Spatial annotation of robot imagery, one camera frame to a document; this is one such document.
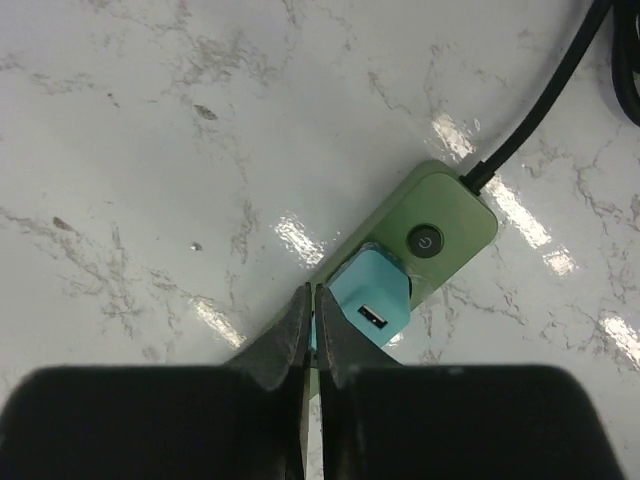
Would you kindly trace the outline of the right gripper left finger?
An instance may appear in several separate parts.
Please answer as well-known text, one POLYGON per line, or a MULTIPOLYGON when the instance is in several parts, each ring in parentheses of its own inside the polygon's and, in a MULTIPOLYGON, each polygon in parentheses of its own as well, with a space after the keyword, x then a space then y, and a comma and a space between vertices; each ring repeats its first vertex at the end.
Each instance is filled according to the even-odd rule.
POLYGON ((1 413, 5 479, 301 479, 312 292, 220 365, 37 370, 1 413))

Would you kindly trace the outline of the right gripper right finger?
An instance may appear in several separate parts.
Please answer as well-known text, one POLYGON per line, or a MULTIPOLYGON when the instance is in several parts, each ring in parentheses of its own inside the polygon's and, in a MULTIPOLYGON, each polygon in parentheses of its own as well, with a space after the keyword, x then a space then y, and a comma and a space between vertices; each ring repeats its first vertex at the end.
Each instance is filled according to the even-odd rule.
POLYGON ((620 479, 596 410, 547 365, 406 366, 315 294, 328 479, 620 479))

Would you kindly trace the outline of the teal usb charger plug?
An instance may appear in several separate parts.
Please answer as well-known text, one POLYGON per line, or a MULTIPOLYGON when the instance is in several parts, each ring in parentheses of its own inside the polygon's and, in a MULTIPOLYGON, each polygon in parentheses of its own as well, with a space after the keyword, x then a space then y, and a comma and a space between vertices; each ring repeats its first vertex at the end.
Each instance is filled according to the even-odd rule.
POLYGON ((334 271, 325 264, 311 282, 328 288, 345 318, 378 347, 389 343, 410 321, 410 276, 377 243, 361 245, 334 271))

